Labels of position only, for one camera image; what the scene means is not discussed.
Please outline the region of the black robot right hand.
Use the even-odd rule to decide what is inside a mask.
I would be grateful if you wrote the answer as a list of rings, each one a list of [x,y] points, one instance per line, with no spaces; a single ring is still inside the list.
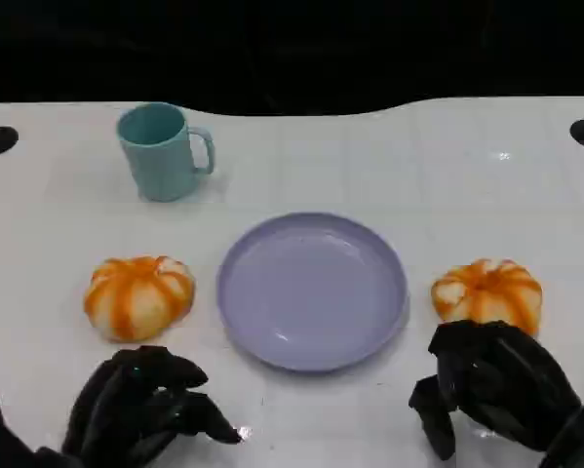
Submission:
[[[455,453],[450,416],[457,410],[505,439],[544,452],[582,406],[553,356],[502,321],[444,323],[428,350],[437,371],[416,382],[409,407],[442,460]]]

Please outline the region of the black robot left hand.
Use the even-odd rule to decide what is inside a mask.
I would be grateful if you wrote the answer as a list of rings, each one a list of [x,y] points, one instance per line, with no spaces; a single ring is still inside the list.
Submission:
[[[123,349],[102,362],[78,395],[61,452],[85,467],[145,467],[179,435],[243,442],[214,401],[209,380],[163,346]]]

